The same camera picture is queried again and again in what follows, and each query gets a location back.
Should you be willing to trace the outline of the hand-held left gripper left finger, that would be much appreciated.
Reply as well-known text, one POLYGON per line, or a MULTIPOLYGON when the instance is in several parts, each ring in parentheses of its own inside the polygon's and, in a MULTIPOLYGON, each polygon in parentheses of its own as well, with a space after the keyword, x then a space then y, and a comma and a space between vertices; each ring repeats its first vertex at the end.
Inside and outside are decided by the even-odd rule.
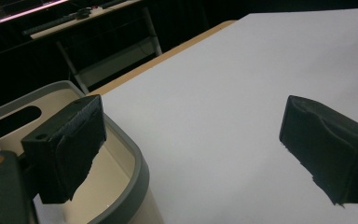
POLYGON ((106 141, 100 95, 77 99, 21 139, 43 203, 66 203, 106 141))

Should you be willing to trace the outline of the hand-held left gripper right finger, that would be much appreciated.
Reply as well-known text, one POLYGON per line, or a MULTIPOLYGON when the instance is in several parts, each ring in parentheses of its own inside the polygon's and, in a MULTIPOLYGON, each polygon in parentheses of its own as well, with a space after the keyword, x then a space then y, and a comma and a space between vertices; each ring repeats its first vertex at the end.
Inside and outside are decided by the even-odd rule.
POLYGON ((332 203, 358 203, 358 122, 319 102, 291 95, 279 139, 332 203))

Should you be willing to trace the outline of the beige storage basket grey rim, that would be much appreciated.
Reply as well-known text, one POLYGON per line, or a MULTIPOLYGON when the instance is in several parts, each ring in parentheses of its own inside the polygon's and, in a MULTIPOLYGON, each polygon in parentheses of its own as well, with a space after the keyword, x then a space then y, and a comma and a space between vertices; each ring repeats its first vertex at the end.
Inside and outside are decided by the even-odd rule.
MULTIPOLYGON (((22 153, 21 139, 84 93, 69 81, 49 84, 0 106, 0 148, 22 153)), ((109 118, 107 139, 74 198, 44 204, 42 224, 163 224, 141 150, 109 118)))

